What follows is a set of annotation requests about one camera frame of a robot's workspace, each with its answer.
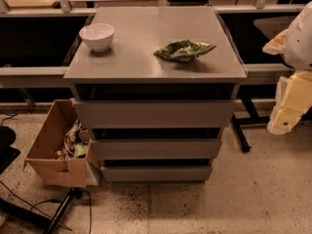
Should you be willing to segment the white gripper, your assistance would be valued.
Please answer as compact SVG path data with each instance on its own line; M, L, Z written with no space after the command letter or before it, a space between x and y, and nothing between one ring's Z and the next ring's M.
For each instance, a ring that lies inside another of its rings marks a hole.
M284 135L312 107L312 72L298 70L289 78L281 76L275 102L267 130L273 135Z

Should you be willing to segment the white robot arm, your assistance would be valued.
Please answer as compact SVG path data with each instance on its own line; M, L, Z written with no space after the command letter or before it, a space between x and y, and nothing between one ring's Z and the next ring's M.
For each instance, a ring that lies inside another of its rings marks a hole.
M264 45L269 55L281 54L294 69L289 78L281 76L276 88L276 104L267 130L274 135L289 133L312 107L312 2L309 2L290 26Z

